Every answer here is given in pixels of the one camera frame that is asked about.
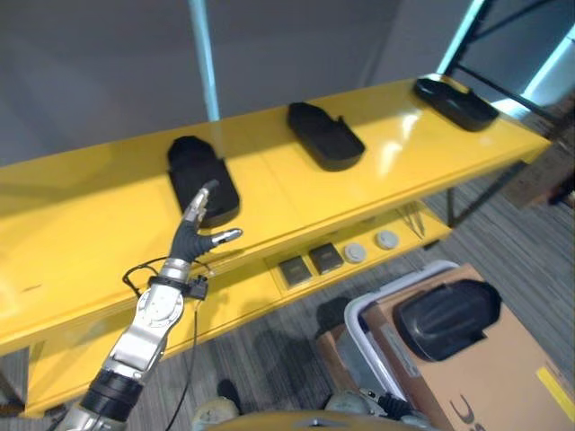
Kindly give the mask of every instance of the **round button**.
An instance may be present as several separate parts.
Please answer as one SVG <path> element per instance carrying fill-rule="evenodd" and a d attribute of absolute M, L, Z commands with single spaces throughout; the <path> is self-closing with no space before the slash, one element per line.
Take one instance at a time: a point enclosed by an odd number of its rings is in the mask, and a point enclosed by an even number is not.
<path fill-rule="evenodd" d="M 392 231 L 381 231 L 376 236 L 377 245 L 384 250 L 392 250 L 399 245 L 399 238 Z"/>
<path fill-rule="evenodd" d="M 348 244 L 343 249 L 343 254 L 345 255 L 346 259 L 351 263 L 360 263 L 363 262 L 367 257 L 366 248 L 353 242 L 352 244 Z"/>

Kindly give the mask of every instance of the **black cable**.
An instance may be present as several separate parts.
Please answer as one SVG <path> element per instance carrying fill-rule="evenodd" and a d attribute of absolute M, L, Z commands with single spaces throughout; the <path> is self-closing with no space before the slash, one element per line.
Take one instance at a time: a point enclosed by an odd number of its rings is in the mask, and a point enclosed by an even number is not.
<path fill-rule="evenodd" d="M 170 419 L 170 422 L 168 423 L 168 426 L 166 427 L 165 431 L 170 431 L 170 429 L 172 429 L 173 422 L 176 420 L 178 413 L 180 413 L 181 405 L 183 404 L 183 401 L 186 399 L 186 394 L 188 393 L 188 389 L 190 388 L 191 375 L 194 369 L 194 362 L 196 360 L 196 345 L 198 343 L 198 306 L 199 302 L 196 304 L 196 308 L 194 310 L 194 340 L 191 346 L 191 360 L 190 360 L 190 368 L 188 369 L 188 378 L 186 380 L 186 385 L 183 387 L 180 400 L 178 401 L 178 406 L 176 407 L 176 410 L 173 412 L 172 418 Z"/>
<path fill-rule="evenodd" d="M 126 273 L 122 276 L 122 281 L 132 290 L 132 292 L 134 292 L 134 295 L 136 295 L 136 298 L 139 298 L 142 294 L 140 294 L 139 290 L 137 290 L 137 287 L 134 286 L 134 283 L 132 283 L 132 280 L 129 279 L 130 274 L 132 274 L 135 271 L 138 271 L 139 269 L 149 269 L 152 272 L 154 272 L 155 275 L 158 275 L 158 271 L 154 267 L 150 266 L 150 264 L 157 262 L 159 260 L 165 260 L 167 258 L 168 258 L 167 256 L 162 256 L 161 258 L 155 258 L 155 259 L 148 260 L 144 263 L 140 263 L 139 265 L 136 265 L 135 267 L 128 269 L 126 271 Z M 194 263 L 197 263 L 198 265 L 201 265 L 202 267 L 204 267 L 208 273 L 210 273 L 212 271 L 207 263 L 200 262 L 197 259 L 194 260 Z"/>

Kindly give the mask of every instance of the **white plastic part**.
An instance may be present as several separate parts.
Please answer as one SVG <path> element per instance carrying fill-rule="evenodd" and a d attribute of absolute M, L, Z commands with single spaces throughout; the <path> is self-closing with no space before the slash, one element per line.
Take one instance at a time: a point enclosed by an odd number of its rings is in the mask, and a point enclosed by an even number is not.
<path fill-rule="evenodd" d="M 345 259 L 348 260 L 350 263 L 361 263 L 367 257 L 367 250 L 366 248 L 358 244 L 357 242 L 352 242 L 348 244 L 343 249 L 343 254 L 345 255 Z"/>
<path fill-rule="evenodd" d="M 394 375 L 383 364 L 374 348 L 369 343 L 366 334 L 359 326 L 359 315 L 373 302 L 379 301 L 388 295 L 395 294 L 406 287 L 412 286 L 426 278 L 433 277 L 453 268 L 458 268 L 454 262 L 449 260 L 435 260 L 426 265 L 422 270 L 415 271 L 406 276 L 398 278 L 387 285 L 381 286 L 375 292 L 362 295 L 354 299 L 345 307 L 344 318 L 347 330 L 350 336 L 358 346 L 358 350 L 369 365 L 377 381 L 383 388 L 391 392 L 394 396 L 407 400 L 403 394 L 403 390 L 398 382 L 395 380 Z"/>
<path fill-rule="evenodd" d="M 377 245 L 384 250 L 393 250 L 399 245 L 399 237 L 392 231 L 380 231 L 376 235 Z"/>

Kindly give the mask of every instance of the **black plastic cover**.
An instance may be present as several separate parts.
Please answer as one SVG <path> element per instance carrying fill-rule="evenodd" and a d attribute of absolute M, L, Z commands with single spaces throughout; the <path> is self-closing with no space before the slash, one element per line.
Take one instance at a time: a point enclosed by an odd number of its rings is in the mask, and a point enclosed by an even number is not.
<path fill-rule="evenodd" d="M 109 370 L 101 370 L 80 405 L 99 416 L 125 422 L 144 389 L 140 383 Z"/>
<path fill-rule="evenodd" d="M 500 114 L 473 90 L 459 92 L 441 81 L 420 78 L 415 82 L 413 91 L 439 113 L 470 132 L 485 129 Z"/>
<path fill-rule="evenodd" d="M 394 323 L 405 344 L 422 359 L 442 361 L 484 339 L 500 317 L 495 287 L 459 280 L 416 294 L 394 307 Z"/>
<path fill-rule="evenodd" d="M 183 212 L 198 190 L 210 180 L 217 187 L 210 195 L 201 227 L 227 223 L 240 211 L 240 197 L 223 160 L 211 145 L 195 136 L 182 136 L 173 141 L 168 151 L 170 180 Z"/>
<path fill-rule="evenodd" d="M 291 103 L 287 123 L 307 152 L 326 171 L 349 168 L 366 150 L 343 117 L 334 121 L 324 110 L 309 103 Z"/>

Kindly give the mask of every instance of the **yellow shelf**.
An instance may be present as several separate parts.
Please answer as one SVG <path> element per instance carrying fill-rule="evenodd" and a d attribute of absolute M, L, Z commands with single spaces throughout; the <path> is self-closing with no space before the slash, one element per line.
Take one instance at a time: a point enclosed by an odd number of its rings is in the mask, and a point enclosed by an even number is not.
<path fill-rule="evenodd" d="M 223 228 L 244 236 L 207 256 L 218 274 L 529 161 L 548 145 L 504 118 L 466 132 L 418 101 L 412 85 L 312 101 L 342 115 L 366 145 L 342 172 L 316 165 L 289 130 L 286 107 L 1 168 L 0 355 L 133 307 L 121 275 L 164 255 L 181 216 L 166 175 L 176 137 L 212 144 L 242 200 Z"/>
<path fill-rule="evenodd" d="M 418 203 L 418 206 L 426 228 L 424 238 L 413 232 L 400 213 L 393 210 L 212 278 L 208 298 L 199 308 L 199 342 L 375 264 L 448 236 L 449 228 L 423 204 Z M 390 251 L 377 247 L 375 235 L 381 230 L 395 232 L 400 239 L 399 246 Z M 339 252 L 345 244 L 359 242 L 367 249 L 367 259 L 360 264 L 346 262 L 320 276 L 307 252 L 326 242 L 332 242 Z M 288 289 L 277 263 L 296 255 L 304 257 L 313 277 L 301 286 Z M 186 304 L 180 323 L 170 335 L 166 357 L 191 346 L 192 307 L 193 303 Z M 132 316 L 133 311 L 126 310 L 97 322 L 65 328 L 57 337 L 35 345 L 31 350 L 28 401 L 23 415 L 41 415 L 46 409 L 82 394 Z"/>

